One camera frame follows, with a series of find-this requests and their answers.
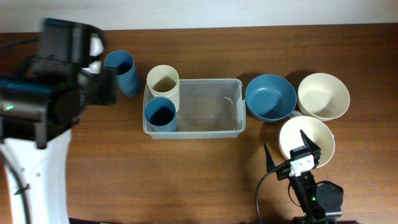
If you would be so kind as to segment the cream cup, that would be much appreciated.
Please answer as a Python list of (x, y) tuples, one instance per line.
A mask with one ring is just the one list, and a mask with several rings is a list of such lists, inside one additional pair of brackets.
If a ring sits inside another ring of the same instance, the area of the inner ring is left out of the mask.
[(147, 75), (147, 85), (154, 98), (168, 98), (179, 111), (180, 79), (176, 69), (170, 65), (158, 65)]

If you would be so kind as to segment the blue cup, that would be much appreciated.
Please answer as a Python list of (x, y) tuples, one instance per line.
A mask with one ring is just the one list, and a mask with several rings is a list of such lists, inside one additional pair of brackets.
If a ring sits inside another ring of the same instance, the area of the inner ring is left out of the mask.
[(168, 98), (151, 99), (144, 108), (144, 118), (156, 132), (177, 130), (177, 110)]
[(125, 50), (111, 52), (104, 60), (105, 68), (117, 71), (119, 89), (127, 97), (136, 97), (141, 93), (142, 85), (133, 56)]

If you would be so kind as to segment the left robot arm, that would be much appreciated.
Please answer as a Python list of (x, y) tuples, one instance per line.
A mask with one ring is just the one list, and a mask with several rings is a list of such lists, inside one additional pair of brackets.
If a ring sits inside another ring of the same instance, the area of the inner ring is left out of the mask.
[(113, 68), (103, 68), (104, 32), (46, 18), (39, 51), (1, 77), (1, 162), (13, 223), (73, 223), (66, 161), (72, 128), (88, 105), (116, 102)]

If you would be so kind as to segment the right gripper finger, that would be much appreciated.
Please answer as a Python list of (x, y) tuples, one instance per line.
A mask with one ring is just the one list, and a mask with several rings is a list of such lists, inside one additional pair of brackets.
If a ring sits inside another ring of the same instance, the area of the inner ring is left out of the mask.
[(305, 132), (301, 129), (300, 134), (302, 137), (302, 140), (304, 142), (304, 145), (312, 152), (312, 153), (320, 153), (321, 148), (316, 145), (306, 134)]
[(267, 147), (266, 143), (264, 143), (264, 150), (266, 153), (266, 169), (267, 173), (271, 173), (275, 169), (275, 164), (270, 154), (269, 148)]

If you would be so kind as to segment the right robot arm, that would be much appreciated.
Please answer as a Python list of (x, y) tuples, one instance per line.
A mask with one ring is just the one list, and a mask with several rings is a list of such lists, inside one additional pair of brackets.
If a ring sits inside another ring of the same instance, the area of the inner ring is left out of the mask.
[(330, 181), (316, 182), (311, 170), (317, 168), (321, 148), (300, 130), (304, 145), (290, 150), (290, 159), (275, 165), (267, 147), (267, 174), (256, 187), (255, 201), (258, 201), (259, 188), (262, 182), (275, 173), (278, 180), (289, 180), (292, 189), (303, 211), (302, 217), (294, 217), (293, 223), (336, 223), (342, 216), (343, 188)]

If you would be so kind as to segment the blue cup front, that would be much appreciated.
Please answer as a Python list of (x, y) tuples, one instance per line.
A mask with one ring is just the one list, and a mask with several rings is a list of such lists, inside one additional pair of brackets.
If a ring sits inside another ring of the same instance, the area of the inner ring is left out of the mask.
[(168, 98), (151, 99), (144, 108), (144, 118), (156, 132), (177, 130), (177, 110)]

